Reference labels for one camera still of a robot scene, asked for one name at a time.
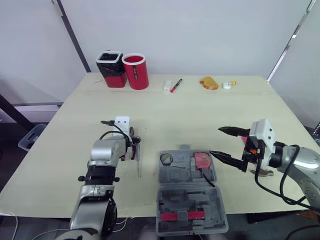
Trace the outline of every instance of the black cable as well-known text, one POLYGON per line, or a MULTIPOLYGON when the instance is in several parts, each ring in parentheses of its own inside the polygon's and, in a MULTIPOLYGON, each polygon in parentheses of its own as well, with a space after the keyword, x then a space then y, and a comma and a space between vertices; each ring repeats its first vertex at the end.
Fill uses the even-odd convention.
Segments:
POLYGON ((299 232, 299 231, 301 231, 301 230, 318 228, 318 227, 320 227, 320 225, 318 225, 318 224, 317 224, 317 225, 308 225, 308 226, 300 227, 300 228, 298 228, 298 229, 293 230, 292 232, 290 232, 290 233, 288 234, 288 236, 285 238, 285 240, 289 240, 289 238, 290 238, 293 234, 295 234, 296 232, 299 232))
POLYGON ((306 204, 301 203, 301 201, 304 200, 305 197, 302 197, 302 198, 300 198, 298 201, 295 201, 295 200, 293 200, 293 199, 291 199, 291 198, 289 198, 289 197, 282 196, 282 195, 280 195, 279 193, 277 193, 277 192, 275 192, 275 191, 272 191, 272 190, 266 188, 265 186, 261 185, 260 182, 259 182, 259 179, 258 179, 258 178, 259 178, 260 168, 261 168, 261 163, 262 163, 262 159, 261 159, 261 157, 259 157, 259 158, 257 159, 257 166, 256 166, 255 174, 254 174, 254 181, 255 181, 255 183, 256 183, 260 188, 262 188, 263 190, 265 190, 265 191, 267 191, 268 193, 273 194, 273 195, 275 195, 275 196, 277 196, 277 197, 280 197, 280 198, 283 198, 283 197, 284 197, 286 200, 290 201, 291 203, 293 203, 293 204, 295 204, 295 205, 299 205, 299 206, 301 206, 301 207, 304 207, 304 208, 307 208, 307 209, 311 209, 311 210, 316 211, 316 212, 320 212, 320 209, 318 209, 318 208, 316 208, 316 207, 313 207, 313 206, 310 206, 310 205, 306 205, 306 204))
POLYGON ((289 205, 296 205, 294 202, 291 202, 289 200, 287 200, 285 198, 285 195, 284 195, 284 183, 285 183, 285 180, 286 180, 286 177, 291 169, 291 167, 293 166, 299 152, 300 152, 300 147, 298 145, 291 145, 291 147, 295 147, 295 152, 294 152, 294 155, 292 156, 288 166, 286 167, 284 173, 283 173, 283 176, 281 178, 281 181, 280 181, 280 195, 281 195, 281 198, 283 199, 283 201, 289 205))
POLYGON ((100 123, 102 124, 106 124, 106 125, 109 125, 109 126, 112 126, 112 127, 115 127, 116 129, 118 129, 121 133, 124 134, 124 131, 122 131, 122 129, 120 127, 118 127, 117 125, 115 125, 113 122, 111 121, 100 121, 100 123))
POLYGON ((207 176, 202 172, 202 168, 199 168, 201 174, 203 175, 203 177, 205 178, 205 180, 208 182, 208 184, 210 184, 213 188, 215 188, 216 186, 207 178, 207 176))
POLYGON ((105 132, 104 134, 101 135, 99 140, 103 139, 105 137, 105 135, 107 135, 107 134, 122 134, 125 139, 129 139, 128 136, 123 132, 120 132, 120 131, 107 131, 107 132, 105 132))

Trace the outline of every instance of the gray plastic case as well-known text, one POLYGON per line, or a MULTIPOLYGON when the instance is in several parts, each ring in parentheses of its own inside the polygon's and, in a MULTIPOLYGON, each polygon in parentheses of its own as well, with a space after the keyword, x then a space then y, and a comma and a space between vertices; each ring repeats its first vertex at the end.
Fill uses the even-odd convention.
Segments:
MULTIPOLYGON (((163 186, 157 194, 156 227, 159 237, 220 234, 229 229, 225 207, 219 188, 210 186, 196 168, 194 153, 189 145, 181 145, 180 150, 162 151, 172 156, 170 165, 159 163, 159 183, 163 186), (204 211, 204 219, 188 219, 188 212, 204 211), (177 221, 161 222, 161 214, 177 213, 177 221)), ((214 183, 217 175, 214 163, 202 172, 214 183)))

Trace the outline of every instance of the marker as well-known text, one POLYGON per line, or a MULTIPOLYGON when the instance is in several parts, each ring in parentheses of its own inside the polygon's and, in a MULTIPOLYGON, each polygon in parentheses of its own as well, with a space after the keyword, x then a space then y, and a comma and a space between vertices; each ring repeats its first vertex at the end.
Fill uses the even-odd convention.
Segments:
POLYGON ((171 88, 170 92, 173 93, 176 90, 176 88, 180 85, 181 82, 182 82, 182 78, 174 85, 173 88, 171 88))

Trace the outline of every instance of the light wooden tabletop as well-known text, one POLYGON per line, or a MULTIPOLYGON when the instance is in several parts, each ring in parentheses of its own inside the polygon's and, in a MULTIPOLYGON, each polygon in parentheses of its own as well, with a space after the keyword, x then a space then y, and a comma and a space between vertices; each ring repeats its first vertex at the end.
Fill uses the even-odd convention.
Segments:
MULTIPOLYGON (((223 126, 250 128, 268 119, 275 139, 288 145, 320 151, 296 116, 261 76, 213 76, 221 84, 236 81, 227 90, 203 88, 203 76, 150 75, 149 87, 133 90, 108 88, 100 73, 88 73, 46 127, 0 194, 0 213, 17 216, 69 218, 79 194, 78 176, 87 172, 95 140, 111 127, 101 120, 129 116, 141 137, 140 169, 135 160, 120 161, 114 183, 119 217, 156 215, 159 152, 191 149, 221 151, 242 156, 241 138, 224 134, 223 126), (166 80, 183 82, 173 94, 164 94, 166 80)), ((227 214, 276 212, 301 209, 259 188, 254 175, 214 159, 216 186, 227 214)), ((282 173, 261 177, 265 186, 278 191, 282 173)), ((289 177, 284 193, 299 199, 303 193, 289 177)))

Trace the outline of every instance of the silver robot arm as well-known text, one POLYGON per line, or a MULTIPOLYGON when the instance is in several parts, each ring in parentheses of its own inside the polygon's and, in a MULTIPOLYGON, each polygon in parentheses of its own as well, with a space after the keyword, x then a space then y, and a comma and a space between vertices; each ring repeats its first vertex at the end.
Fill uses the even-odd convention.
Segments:
MULTIPOLYGON (((294 157, 296 148, 284 146, 282 148, 281 165, 277 170, 284 173, 294 157)), ((300 186, 309 204, 320 209, 320 155, 305 147, 301 147, 288 176, 300 186)))
POLYGON ((275 141, 275 133, 267 119, 261 119, 252 124, 250 129, 233 126, 219 128, 220 131, 232 135, 246 137, 241 160, 220 151, 209 151, 221 162, 234 166, 243 172, 247 171, 248 163, 256 164, 255 182, 262 189, 281 197, 286 203, 300 205, 320 213, 320 154, 309 148, 297 145, 287 146, 275 141), (283 173, 280 182, 280 193, 267 189, 259 183, 263 168, 270 166, 283 173), (283 194, 283 184, 286 176, 291 177, 300 186, 310 206, 299 200, 290 199, 283 194))
POLYGON ((112 233, 117 220, 113 182, 120 180, 116 177, 116 167, 119 159, 124 160, 128 147, 135 151, 135 146, 140 142, 139 136, 134 136, 133 128, 129 130, 129 117, 117 118, 115 121, 102 121, 111 126, 115 125, 114 122, 120 123, 114 130, 118 132, 120 129, 122 133, 107 132, 113 133, 113 136, 93 144, 86 176, 78 178, 84 185, 80 188, 70 220, 70 231, 56 240, 100 240, 112 233))

